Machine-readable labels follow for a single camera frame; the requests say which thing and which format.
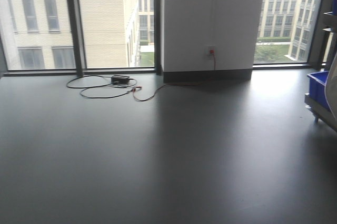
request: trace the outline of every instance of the building window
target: building window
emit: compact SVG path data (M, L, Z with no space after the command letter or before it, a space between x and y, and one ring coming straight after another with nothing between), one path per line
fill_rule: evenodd
M154 11L154 1L150 0L150 11Z
M281 36L281 31L280 30L275 30L274 31L274 37L279 37Z
M307 44L308 43L308 39L309 39L309 32L305 30L303 32L302 43Z
M290 26L293 23L293 17L292 16L287 16L285 18L285 25Z
M305 51L300 49L299 60L305 60Z
M19 48L18 51L22 70L45 68L41 48Z
M290 11L294 11L296 7L296 2L291 2Z
M279 12L281 8L281 2L276 2L275 12Z
M274 5L274 2L273 2L273 1L270 1L270 2L268 3L268 12L273 11L273 5Z
M22 0L22 4L26 17L27 30L38 31L34 0Z
M301 29L300 28L296 28L296 32L295 32L295 40L300 40L300 36L301 36Z
M267 18L265 20L265 25L266 26L272 26L273 25L273 19L274 19L274 16L267 16Z
M139 16L139 25L140 25L140 28L146 28L147 29L147 15L140 15Z
M8 0L8 5L9 5L9 11L11 13L13 31L17 32L16 21L15 21L15 16L14 16L14 11L13 11L13 5L12 5L12 0Z
M55 69L75 68L74 50L72 47L53 47Z
M147 30L141 30L140 31L140 39L141 40L147 40Z
M59 31L56 0L44 0L48 19L49 31Z
M296 54L297 54L297 47L293 46L293 48L291 50L291 57L296 58Z
M301 9L300 9L300 14L299 14L299 22L302 21L303 13L304 13L304 10L301 8Z
M277 16L275 26L281 26L283 22L283 16Z
M150 15L150 28L151 30L154 29L154 15Z
M144 0L144 11L147 11L147 0Z
M271 37L272 36L271 30L265 30L263 36L264 37Z
M283 36L284 37L290 37L290 30L286 29L285 31L283 31Z
M288 10L288 4L289 4L289 2L284 2L283 3L283 12L287 12L287 10Z
M142 4L142 0L138 0L138 10L139 11L143 11L143 4Z

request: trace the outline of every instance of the building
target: building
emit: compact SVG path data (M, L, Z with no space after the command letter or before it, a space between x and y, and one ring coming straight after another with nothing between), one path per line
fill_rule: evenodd
M305 62L320 0L263 0L257 41L289 42L286 57Z
M154 42L153 0L144 0L140 17L138 0L80 0L80 4L87 67L139 67L140 39L143 45ZM1 0L1 5L0 29L9 69L75 67L66 0Z

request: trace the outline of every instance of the electrical cord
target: electrical cord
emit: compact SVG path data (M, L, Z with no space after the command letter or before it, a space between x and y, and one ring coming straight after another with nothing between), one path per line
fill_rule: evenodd
M133 87L137 85L137 80L134 78L129 78L129 80L133 80L134 83L133 84L119 84L119 82L113 82L113 83L108 83L108 84L103 84L103 85L96 85L96 86L70 86L70 83L82 79L82 78L88 78L88 77L100 77L100 78L110 78L110 77L105 77L105 76L101 76L101 75L89 75L89 76L83 76L83 77L78 77L78 78L74 78L70 81L67 82L66 87L67 88L71 88L71 89L82 89L80 91L80 95L84 98L87 99L112 99L112 98L117 98L117 97L121 97L124 96L126 94L129 94L132 92ZM119 94L119 95L114 95L114 96L88 96L86 94L84 94L85 91L90 90L90 89L95 89L95 88L103 88L103 87L110 87L110 88L131 88L130 90L126 91L125 93Z
M136 86L136 87L132 88L132 96L133 96L134 100L137 101L137 102L145 102L145 101L149 101L149 100L153 99L154 96L156 96L156 94L158 93L158 91L160 89L164 88L164 87L167 87L167 86L199 86L199 85L204 84L208 81L210 81L210 79L206 80L206 81L203 81L203 82L196 83L196 84L165 84L165 85L162 85L161 87L157 88L154 91L154 94L147 99L139 99L135 96L136 91L142 89L141 86Z

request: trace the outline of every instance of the wall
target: wall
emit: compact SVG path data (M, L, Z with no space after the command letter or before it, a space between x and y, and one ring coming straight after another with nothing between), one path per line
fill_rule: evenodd
M165 0L164 72L251 69L262 0Z

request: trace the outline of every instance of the blue plastic crate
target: blue plastic crate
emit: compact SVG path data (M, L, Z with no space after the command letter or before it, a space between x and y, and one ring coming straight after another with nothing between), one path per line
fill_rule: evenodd
M325 97L325 83L329 72L310 73L309 77L309 96L319 104L330 110Z

